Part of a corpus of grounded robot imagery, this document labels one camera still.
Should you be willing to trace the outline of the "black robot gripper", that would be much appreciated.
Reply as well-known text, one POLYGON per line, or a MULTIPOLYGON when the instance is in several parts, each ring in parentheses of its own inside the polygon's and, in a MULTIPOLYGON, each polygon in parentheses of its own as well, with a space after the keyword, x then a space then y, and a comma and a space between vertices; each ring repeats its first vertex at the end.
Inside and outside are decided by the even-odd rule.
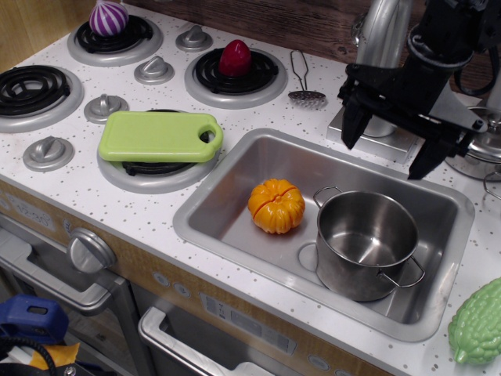
POLYGON ((372 84, 355 63, 347 66, 341 139, 351 150, 374 115, 425 140, 409 167, 420 180, 447 157, 465 155, 486 124, 452 93, 449 79, 480 47, 479 31, 488 14, 486 1, 428 1, 420 22, 407 30, 398 67, 372 84))

